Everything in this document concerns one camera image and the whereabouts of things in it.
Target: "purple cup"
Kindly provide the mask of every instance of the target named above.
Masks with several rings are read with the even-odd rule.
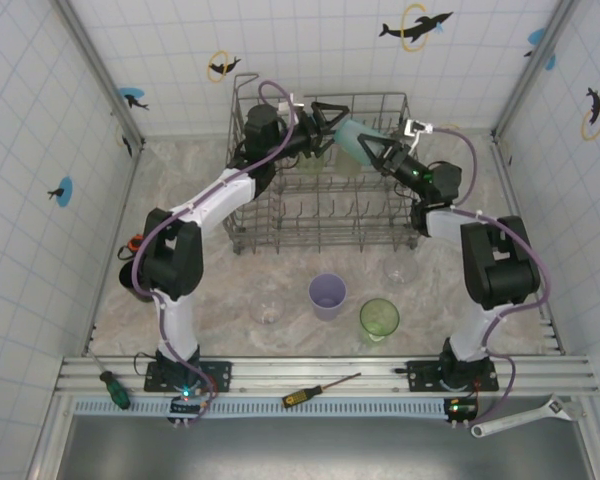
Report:
[[[333,320],[342,310],[347,298],[347,286],[338,275],[322,273],[309,284],[309,299],[313,313],[320,320]]]

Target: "metal wire rack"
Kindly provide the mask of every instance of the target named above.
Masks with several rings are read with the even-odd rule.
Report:
[[[255,83],[258,74],[236,75],[233,88],[227,163],[243,139],[244,119],[260,103]],[[317,100],[348,105],[351,118],[392,134],[409,116],[407,96],[398,92],[305,95],[307,103]],[[272,101],[281,98],[272,96]],[[260,246],[318,247],[357,245],[400,245],[415,248],[418,233],[411,228],[411,192],[383,177],[372,167],[362,167],[354,177],[335,171],[337,146],[323,156],[324,167],[308,173],[289,159],[278,162],[276,176],[256,200],[237,209],[224,221],[241,253]]]

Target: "white tiled wall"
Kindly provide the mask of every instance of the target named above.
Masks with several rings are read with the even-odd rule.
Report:
[[[82,347],[132,163],[48,0],[0,0],[0,479],[22,478]],[[48,190],[70,175],[66,208]]]
[[[225,133],[234,75],[254,71],[304,93],[406,92],[416,118],[491,128],[528,62],[529,35],[557,4],[425,0],[427,15],[453,15],[421,51],[406,52],[378,35],[383,23],[400,28],[411,0],[72,2],[118,86],[145,92],[150,111],[132,108],[145,135]],[[405,26],[420,15],[412,9]],[[218,50],[241,62],[212,83]]]
[[[551,268],[559,331],[571,352],[592,357],[600,380],[600,135],[581,135],[587,88],[600,94],[600,0],[582,2],[556,54],[562,60],[543,72],[509,135],[511,175]]]

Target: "marble floor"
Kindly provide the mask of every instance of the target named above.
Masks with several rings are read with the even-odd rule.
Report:
[[[465,204],[493,216],[508,214],[507,203],[495,168],[487,135],[472,135],[478,157],[478,181]],[[118,243],[144,227],[147,213],[158,206],[168,209],[182,201],[183,193],[195,195],[222,171],[226,140],[192,139],[149,142],[142,154]],[[460,140],[432,135],[419,146],[420,160],[428,164],[447,160],[463,169],[463,189],[471,172],[471,157]],[[421,238],[415,250],[418,274],[408,285],[391,282],[383,273],[383,260],[393,247],[371,246],[362,253],[354,246],[282,249],[260,248],[235,255],[227,233],[218,226],[204,239],[204,277],[195,291],[195,325],[203,355],[226,356],[374,356],[423,355],[440,351],[444,339],[462,321],[470,305],[458,247],[442,240]],[[408,254],[406,247],[398,252]],[[155,351],[158,325],[152,303],[138,301],[118,282],[123,262],[111,261],[96,314],[91,348],[100,355],[134,355]],[[334,272],[347,284],[343,311],[332,322],[316,319],[307,288],[315,275]],[[255,291],[275,292],[284,301],[281,320],[256,323],[249,315]],[[399,310],[398,329],[381,342],[363,335],[359,321],[362,305],[382,297]],[[537,310],[511,316],[492,348],[507,353],[539,354],[545,342]]]

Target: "green-handled screwdriver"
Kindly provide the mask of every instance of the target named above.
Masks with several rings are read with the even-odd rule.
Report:
[[[303,390],[298,390],[297,392],[282,397],[282,405],[284,405],[284,408],[294,407],[300,403],[306,402],[307,400],[311,400],[316,395],[320,395],[329,387],[333,387],[334,385],[338,385],[339,383],[346,382],[347,380],[351,380],[352,378],[359,377],[360,375],[362,375],[362,373],[356,373],[355,375],[350,375],[348,377],[341,378],[340,380],[330,383],[329,385],[317,385],[313,388],[305,388]]]
[[[122,385],[120,385],[120,382],[116,379],[116,377],[113,376],[113,373],[104,368],[104,365],[100,363],[98,357],[96,357],[91,350],[88,350],[88,352],[102,372],[100,374],[100,380],[102,380],[107,386],[107,391],[109,392],[109,395],[111,395],[111,400],[113,400],[113,403],[118,405],[122,410],[129,408],[131,406],[131,401],[129,401],[129,395],[127,395],[127,391]]]

